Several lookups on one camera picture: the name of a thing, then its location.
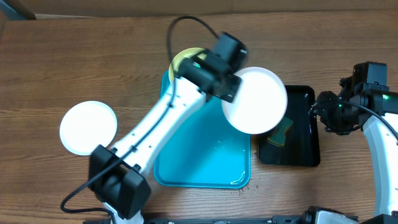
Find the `white plate with stain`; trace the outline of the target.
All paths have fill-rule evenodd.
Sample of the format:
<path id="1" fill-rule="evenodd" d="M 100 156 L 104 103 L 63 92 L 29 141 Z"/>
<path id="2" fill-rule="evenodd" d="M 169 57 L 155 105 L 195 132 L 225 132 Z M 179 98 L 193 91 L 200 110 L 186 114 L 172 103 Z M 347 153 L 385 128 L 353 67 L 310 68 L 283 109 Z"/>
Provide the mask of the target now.
<path id="1" fill-rule="evenodd" d="M 235 73 L 241 84 L 231 103 L 222 102 L 227 121 L 246 134 L 262 134 L 276 127 L 287 109 L 282 80 L 262 67 L 246 67 Z"/>

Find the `light green plate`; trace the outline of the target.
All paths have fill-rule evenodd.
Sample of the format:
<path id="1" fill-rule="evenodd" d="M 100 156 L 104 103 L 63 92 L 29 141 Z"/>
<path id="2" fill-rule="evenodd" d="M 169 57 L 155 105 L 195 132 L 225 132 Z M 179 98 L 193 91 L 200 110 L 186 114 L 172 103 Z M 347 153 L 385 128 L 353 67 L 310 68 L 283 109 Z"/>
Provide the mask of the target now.
<path id="1" fill-rule="evenodd" d="M 199 47 L 192 47 L 189 49 L 185 49 L 181 52 L 179 52 L 172 60 L 172 63 L 169 66 L 169 82 L 173 83 L 174 82 L 174 71 L 178 71 L 179 65 L 181 64 L 181 61 L 185 58 L 190 58 L 194 56 L 197 53 L 200 53 L 204 51 L 205 49 L 199 48 Z"/>

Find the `green yellow sponge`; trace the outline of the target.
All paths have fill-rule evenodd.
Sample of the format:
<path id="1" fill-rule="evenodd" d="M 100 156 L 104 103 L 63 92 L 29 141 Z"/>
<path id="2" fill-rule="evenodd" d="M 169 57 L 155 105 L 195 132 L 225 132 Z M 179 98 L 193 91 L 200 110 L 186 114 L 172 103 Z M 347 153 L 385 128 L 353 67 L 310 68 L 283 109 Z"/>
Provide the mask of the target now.
<path id="1" fill-rule="evenodd" d="M 293 121 L 290 118 L 284 116 L 279 124 L 272 130 L 267 140 L 275 146 L 284 147 L 286 134 L 292 127 L 292 124 Z"/>

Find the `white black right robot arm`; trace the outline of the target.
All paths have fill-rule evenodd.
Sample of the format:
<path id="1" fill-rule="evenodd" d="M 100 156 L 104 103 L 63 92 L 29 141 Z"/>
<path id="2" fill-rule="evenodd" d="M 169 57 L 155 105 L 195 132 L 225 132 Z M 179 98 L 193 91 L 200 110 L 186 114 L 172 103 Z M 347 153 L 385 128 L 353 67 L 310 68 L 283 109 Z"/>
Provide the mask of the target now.
<path id="1" fill-rule="evenodd" d="M 376 190 L 374 216 L 368 223 L 397 223 L 397 93 L 389 90 L 384 77 L 351 76 L 340 85 L 339 94 L 321 92 L 310 113 L 337 135 L 362 130 Z"/>

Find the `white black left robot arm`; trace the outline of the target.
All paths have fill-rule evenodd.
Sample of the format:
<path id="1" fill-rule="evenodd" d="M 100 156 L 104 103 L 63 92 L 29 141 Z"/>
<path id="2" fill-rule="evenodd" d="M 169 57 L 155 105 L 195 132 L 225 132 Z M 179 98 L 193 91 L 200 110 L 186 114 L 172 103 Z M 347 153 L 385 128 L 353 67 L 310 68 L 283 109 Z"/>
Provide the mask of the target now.
<path id="1" fill-rule="evenodd" d="M 242 81 L 243 59 L 200 50 L 175 57 L 170 85 L 143 120 L 111 149 L 98 145 L 90 155 L 88 188 L 104 204 L 110 223 L 141 222 L 151 188 L 146 181 L 159 152 L 176 130 L 211 97 L 232 102 Z"/>

